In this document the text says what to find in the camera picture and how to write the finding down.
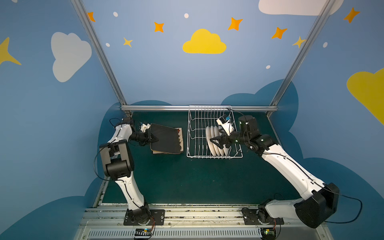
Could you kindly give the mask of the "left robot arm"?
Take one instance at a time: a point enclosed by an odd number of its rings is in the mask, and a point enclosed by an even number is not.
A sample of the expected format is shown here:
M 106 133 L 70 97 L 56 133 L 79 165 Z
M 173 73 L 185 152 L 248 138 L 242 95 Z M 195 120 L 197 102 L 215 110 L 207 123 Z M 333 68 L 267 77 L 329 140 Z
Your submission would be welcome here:
M 145 146 L 158 139 L 148 128 L 136 131 L 134 127 L 134 120 L 131 117 L 123 118 L 115 125 L 112 138 L 100 145 L 99 154 L 105 176 L 118 184 L 128 203 L 128 219 L 133 224 L 155 226 L 155 217 L 151 214 L 149 205 L 134 178 L 135 164 L 129 141 L 133 140 L 140 146 Z

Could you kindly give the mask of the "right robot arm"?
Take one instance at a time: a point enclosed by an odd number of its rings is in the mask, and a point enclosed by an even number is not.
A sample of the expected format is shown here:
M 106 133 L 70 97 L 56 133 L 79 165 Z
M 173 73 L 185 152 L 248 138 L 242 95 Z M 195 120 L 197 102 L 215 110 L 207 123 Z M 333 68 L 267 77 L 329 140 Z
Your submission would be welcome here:
M 271 136 L 261 134 L 254 117 L 240 117 L 239 131 L 232 126 L 230 117 L 220 117 L 217 123 L 222 129 L 210 142 L 220 149 L 235 143 L 245 145 L 272 165 L 300 195 L 297 200 L 272 200 L 259 207 L 256 216 L 260 224 L 288 218 L 315 229 L 336 212 L 339 188 L 333 183 L 325 184 L 293 160 Z

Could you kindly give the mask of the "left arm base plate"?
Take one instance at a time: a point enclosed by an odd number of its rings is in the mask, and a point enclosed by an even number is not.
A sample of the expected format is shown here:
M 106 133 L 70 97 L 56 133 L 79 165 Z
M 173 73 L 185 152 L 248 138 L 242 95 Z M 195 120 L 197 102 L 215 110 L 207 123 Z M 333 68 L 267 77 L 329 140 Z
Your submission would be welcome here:
M 164 210 L 127 210 L 124 218 L 124 226 L 163 226 L 165 221 Z

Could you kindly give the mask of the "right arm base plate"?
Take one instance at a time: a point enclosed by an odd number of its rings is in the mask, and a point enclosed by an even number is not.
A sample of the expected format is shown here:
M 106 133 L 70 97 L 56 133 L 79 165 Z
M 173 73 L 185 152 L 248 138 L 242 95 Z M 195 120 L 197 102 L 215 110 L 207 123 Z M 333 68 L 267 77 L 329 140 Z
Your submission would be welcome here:
M 245 225 L 283 225 L 282 218 L 272 218 L 265 209 L 242 208 Z

